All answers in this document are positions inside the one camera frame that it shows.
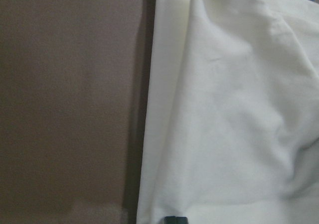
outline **white cloth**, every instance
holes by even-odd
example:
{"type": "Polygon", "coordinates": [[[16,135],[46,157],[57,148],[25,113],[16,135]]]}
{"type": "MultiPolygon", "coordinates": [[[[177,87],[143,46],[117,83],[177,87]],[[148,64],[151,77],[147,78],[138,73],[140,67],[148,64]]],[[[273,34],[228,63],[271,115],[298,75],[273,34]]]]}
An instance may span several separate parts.
{"type": "Polygon", "coordinates": [[[317,224],[318,137],[318,4],[157,0],[138,224],[317,224]]]}

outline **black clip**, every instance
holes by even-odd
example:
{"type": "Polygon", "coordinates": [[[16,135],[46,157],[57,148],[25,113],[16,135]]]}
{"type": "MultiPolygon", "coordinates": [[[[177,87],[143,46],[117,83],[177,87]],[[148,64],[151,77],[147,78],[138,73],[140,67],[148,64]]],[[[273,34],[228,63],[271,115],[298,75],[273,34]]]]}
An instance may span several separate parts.
{"type": "Polygon", "coordinates": [[[188,219],[186,217],[165,217],[163,224],[188,224],[188,219]]]}

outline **gray wall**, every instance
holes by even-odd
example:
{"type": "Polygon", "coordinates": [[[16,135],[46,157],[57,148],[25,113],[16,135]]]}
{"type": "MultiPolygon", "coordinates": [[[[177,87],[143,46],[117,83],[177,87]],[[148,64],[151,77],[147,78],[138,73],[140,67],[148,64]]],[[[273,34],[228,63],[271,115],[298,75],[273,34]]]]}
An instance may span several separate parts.
{"type": "Polygon", "coordinates": [[[134,223],[155,0],[0,8],[0,223],[134,223]]]}

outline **white fabric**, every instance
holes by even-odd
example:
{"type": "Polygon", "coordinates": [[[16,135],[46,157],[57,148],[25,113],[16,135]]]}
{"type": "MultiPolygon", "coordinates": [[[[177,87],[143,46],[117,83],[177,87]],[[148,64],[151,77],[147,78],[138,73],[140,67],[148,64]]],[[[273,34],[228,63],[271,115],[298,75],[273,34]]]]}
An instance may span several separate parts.
{"type": "Polygon", "coordinates": [[[318,138],[318,4],[157,0],[138,224],[317,224],[318,138]]]}

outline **textured wall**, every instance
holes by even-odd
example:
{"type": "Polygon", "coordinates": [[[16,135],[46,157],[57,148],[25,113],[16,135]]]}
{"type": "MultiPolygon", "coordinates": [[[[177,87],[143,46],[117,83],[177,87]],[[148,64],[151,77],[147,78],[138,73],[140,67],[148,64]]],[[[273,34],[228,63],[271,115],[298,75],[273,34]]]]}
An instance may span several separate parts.
{"type": "Polygon", "coordinates": [[[155,0],[0,0],[0,223],[134,223],[155,0]]]}

